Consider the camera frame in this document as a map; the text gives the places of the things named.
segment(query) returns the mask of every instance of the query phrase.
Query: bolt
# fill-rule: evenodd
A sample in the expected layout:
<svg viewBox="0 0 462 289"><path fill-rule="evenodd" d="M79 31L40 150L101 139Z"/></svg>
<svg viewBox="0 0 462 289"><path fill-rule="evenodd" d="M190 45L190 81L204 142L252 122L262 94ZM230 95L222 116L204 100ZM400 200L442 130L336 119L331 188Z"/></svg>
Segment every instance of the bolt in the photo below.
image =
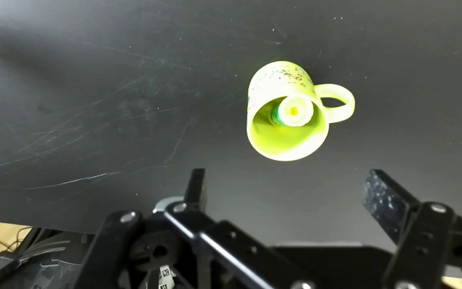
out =
<svg viewBox="0 0 462 289"><path fill-rule="evenodd" d="M130 224L137 219L137 212L127 212L121 217L121 224Z"/></svg>
<svg viewBox="0 0 462 289"><path fill-rule="evenodd" d="M296 281L291 289L316 289L310 281Z"/></svg>
<svg viewBox="0 0 462 289"><path fill-rule="evenodd" d="M421 289L421 288L414 283L409 283L409 281L398 281L395 285L395 289Z"/></svg>
<svg viewBox="0 0 462 289"><path fill-rule="evenodd" d="M437 214L446 214L446 208L443 204L432 204L430 209Z"/></svg>
<svg viewBox="0 0 462 289"><path fill-rule="evenodd" d="M174 212L183 212L186 211L186 204L185 203L180 203L174 208Z"/></svg>

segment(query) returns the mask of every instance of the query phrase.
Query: yellow-green mug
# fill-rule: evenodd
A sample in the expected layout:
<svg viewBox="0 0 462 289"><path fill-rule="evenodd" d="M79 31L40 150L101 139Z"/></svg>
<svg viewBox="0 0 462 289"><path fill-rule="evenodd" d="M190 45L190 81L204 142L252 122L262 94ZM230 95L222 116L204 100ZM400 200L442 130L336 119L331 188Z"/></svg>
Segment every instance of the yellow-green mug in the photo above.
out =
<svg viewBox="0 0 462 289"><path fill-rule="evenodd" d="M321 98L344 105L328 108ZM247 137L268 159L304 159L324 143L329 124L350 119L355 108L355 97L345 87L315 86L296 63L270 63L255 73L249 86Z"/></svg>

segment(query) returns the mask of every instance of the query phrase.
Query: black surface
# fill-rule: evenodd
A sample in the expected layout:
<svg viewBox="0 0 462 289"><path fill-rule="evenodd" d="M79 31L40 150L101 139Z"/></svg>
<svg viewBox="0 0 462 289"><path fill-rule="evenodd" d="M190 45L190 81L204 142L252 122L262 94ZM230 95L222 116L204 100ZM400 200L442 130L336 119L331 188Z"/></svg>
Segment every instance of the black surface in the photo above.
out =
<svg viewBox="0 0 462 289"><path fill-rule="evenodd" d="M294 164L246 139L275 60L358 98ZM389 246L361 208L373 167L462 216L462 2L0 0L0 220L97 232L194 167L209 214L265 243Z"/></svg>

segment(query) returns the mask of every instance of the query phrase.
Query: black metal frame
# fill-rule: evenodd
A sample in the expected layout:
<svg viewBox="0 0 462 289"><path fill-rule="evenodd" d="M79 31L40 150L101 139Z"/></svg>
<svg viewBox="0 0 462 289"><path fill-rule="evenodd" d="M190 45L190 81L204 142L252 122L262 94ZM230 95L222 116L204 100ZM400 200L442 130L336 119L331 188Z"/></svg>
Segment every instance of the black metal frame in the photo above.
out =
<svg viewBox="0 0 462 289"><path fill-rule="evenodd" d="M398 244L397 254L374 248L270 249L233 224L214 222L202 212L204 171L199 169L183 203L148 219L138 212L109 216L76 288L158 283L154 277L162 265L185 288L201 289L446 288L445 267L462 269L462 217L443 204L419 203L381 171L371 172L366 193L365 208Z"/></svg>

